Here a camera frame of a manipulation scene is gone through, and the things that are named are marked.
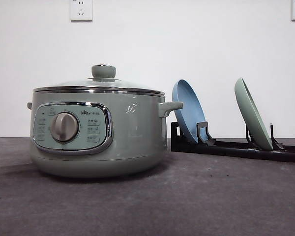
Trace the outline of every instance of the gray countertop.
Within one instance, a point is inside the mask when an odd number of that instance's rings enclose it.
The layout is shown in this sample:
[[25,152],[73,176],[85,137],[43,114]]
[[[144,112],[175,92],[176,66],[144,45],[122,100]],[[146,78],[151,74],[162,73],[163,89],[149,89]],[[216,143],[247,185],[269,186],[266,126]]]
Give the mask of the gray countertop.
[[0,138],[9,235],[295,236],[295,163],[170,152],[143,173],[67,179],[37,170],[29,138]]

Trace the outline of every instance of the plate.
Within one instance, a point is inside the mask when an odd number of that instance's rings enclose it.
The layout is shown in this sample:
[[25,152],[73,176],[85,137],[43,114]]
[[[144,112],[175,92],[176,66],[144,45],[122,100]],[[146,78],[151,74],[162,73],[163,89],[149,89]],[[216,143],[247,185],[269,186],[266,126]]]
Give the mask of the plate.
[[[197,144],[197,123],[205,121],[206,118],[195,92],[187,81],[179,80],[175,84],[173,101],[183,102],[183,108],[175,110],[175,116],[186,139]],[[203,140],[208,140],[205,128],[200,130],[200,136]]]
[[235,95],[242,117],[255,143],[262,149],[273,150],[272,141],[266,131],[265,124],[242,78],[239,78],[235,84]]

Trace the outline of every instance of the pot body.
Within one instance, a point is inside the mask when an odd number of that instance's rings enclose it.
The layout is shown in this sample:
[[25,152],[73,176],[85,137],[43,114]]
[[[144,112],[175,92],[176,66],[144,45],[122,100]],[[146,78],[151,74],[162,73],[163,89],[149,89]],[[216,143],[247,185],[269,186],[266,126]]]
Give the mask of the pot body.
[[[164,96],[138,93],[34,92],[30,125],[32,161],[40,170],[64,177],[112,177],[151,168],[162,160],[167,151],[166,119],[160,118],[158,107],[164,101]],[[112,141],[108,147],[97,153],[79,152],[78,148],[74,152],[41,148],[35,139],[35,125],[39,118],[36,113],[46,104],[62,102],[104,106],[111,121]],[[80,122],[81,128],[87,125]],[[50,122],[44,125],[46,134],[50,132],[50,126]],[[86,138],[78,136],[76,139],[84,143]]]

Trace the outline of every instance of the pot handle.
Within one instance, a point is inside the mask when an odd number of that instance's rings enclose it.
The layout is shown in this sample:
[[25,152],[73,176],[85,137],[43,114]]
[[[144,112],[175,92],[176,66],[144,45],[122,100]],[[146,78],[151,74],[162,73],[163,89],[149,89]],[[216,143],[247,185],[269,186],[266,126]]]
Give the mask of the pot handle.
[[31,110],[31,105],[32,103],[31,102],[28,102],[28,108]]
[[181,109],[182,102],[163,102],[158,104],[158,116],[163,118],[169,116],[169,113],[173,110]]

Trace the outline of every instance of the green plate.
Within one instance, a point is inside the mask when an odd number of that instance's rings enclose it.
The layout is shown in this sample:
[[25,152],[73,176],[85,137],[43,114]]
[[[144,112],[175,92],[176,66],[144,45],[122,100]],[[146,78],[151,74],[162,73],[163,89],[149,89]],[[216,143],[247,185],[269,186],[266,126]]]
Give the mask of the green plate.
[[265,124],[242,78],[239,78],[235,84],[235,95],[242,117],[255,143],[262,149],[273,150],[272,141],[266,131]]

